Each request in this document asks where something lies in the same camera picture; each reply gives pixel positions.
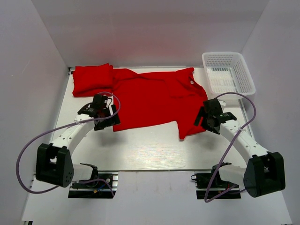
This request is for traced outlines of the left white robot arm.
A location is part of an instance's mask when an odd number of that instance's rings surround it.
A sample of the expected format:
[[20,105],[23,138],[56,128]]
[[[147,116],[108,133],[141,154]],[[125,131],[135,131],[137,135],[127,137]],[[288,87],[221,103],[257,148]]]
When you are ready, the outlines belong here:
[[120,105],[112,103],[118,98],[103,91],[94,95],[92,102],[84,105],[74,122],[49,144],[41,144],[37,150],[36,179],[59,187],[72,182],[94,187],[99,182],[97,167],[91,164],[74,164],[72,154],[82,139],[92,130],[99,131],[120,124]]

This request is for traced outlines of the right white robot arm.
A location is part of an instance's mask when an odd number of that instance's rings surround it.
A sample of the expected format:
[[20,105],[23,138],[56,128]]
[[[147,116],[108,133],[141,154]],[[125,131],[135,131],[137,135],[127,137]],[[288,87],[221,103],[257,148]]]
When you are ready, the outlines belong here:
[[242,156],[246,167],[225,162],[222,156],[211,170],[210,181],[205,192],[205,202],[212,184],[222,187],[226,183],[242,186],[253,198],[285,189],[284,159],[279,152],[270,152],[256,142],[239,124],[231,112],[224,112],[218,99],[207,100],[201,106],[194,124],[223,136],[230,144],[226,152],[234,147]]

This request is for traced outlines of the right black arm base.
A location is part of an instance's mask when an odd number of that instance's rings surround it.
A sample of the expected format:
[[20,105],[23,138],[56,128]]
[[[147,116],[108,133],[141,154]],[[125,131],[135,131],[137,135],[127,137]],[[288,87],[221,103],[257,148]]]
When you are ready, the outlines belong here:
[[[204,200],[207,186],[211,179],[211,173],[198,172],[198,173],[194,173],[190,178],[195,183],[197,200]],[[216,177],[210,187],[207,198],[211,199],[212,197],[226,191],[231,186],[234,186],[234,184],[228,181],[222,181],[218,177]],[[235,188],[231,189],[229,192],[223,194],[217,199],[240,199],[240,198],[241,198],[241,192],[239,186],[236,185]]]

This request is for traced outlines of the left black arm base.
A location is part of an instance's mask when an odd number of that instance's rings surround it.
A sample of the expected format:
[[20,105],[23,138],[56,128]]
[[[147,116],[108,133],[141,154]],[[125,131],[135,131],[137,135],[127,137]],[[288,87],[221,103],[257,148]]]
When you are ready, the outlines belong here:
[[118,172],[98,172],[91,183],[74,182],[70,185],[69,199],[113,199],[118,187]]

